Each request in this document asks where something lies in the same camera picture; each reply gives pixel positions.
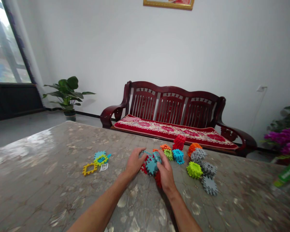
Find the picture frame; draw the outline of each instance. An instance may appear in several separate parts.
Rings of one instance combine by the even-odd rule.
[[[143,0],[144,6],[192,10],[194,0]]]

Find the hand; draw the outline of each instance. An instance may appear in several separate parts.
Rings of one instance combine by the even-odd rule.
[[[139,154],[144,150],[146,150],[146,148],[135,148],[128,159],[125,172],[127,172],[127,174],[129,174],[132,178],[138,173],[146,159],[146,153],[139,158]]]
[[[177,188],[174,183],[173,171],[169,160],[167,159],[166,155],[162,150],[159,150],[159,155],[162,164],[160,162],[157,162],[157,167],[161,175],[162,189],[167,197],[169,197],[172,193],[177,192]]]

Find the left hand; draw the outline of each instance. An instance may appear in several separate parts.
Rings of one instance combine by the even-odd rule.
[[[139,154],[144,150],[146,150],[146,148],[135,148],[128,159],[125,172],[127,172],[131,177],[134,177],[138,173],[146,159],[146,153],[139,158]]]

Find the green toy block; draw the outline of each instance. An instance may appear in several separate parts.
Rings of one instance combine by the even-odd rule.
[[[171,151],[171,150],[169,150],[169,149],[164,149],[163,152],[164,152],[165,156],[166,156],[170,161],[173,160],[173,154],[172,154],[172,151]]]
[[[194,179],[199,179],[203,174],[200,165],[194,162],[189,162],[189,165],[187,167],[187,172],[188,172],[188,175]]]

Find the sofa backrest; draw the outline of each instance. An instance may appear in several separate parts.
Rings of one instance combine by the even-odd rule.
[[[128,82],[126,91],[127,104],[132,97],[131,115],[196,128],[215,126],[219,103],[224,99],[209,92],[189,92],[144,81]]]

